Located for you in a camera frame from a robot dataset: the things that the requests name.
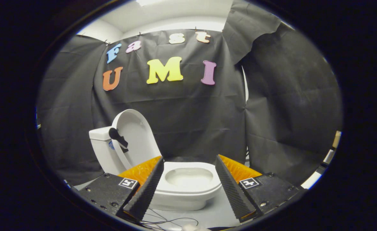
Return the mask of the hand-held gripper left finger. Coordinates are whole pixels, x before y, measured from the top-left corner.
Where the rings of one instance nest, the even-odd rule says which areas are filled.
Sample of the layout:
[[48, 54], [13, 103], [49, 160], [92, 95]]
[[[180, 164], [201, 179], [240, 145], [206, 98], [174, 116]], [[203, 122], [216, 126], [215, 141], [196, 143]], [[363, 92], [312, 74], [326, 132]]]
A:
[[141, 222], [163, 171], [163, 157], [157, 156], [119, 175], [105, 173], [79, 194], [103, 212], [129, 222]]

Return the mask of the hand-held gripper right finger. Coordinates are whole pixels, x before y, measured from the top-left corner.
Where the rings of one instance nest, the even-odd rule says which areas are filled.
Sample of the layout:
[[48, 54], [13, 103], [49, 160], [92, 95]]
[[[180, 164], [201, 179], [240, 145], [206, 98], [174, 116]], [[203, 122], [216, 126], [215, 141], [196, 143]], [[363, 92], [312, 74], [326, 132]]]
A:
[[241, 223], [292, 204], [307, 191], [276, 173], [259, 173], [223, 155], [216, 156], [215, 169], [231, 209]]

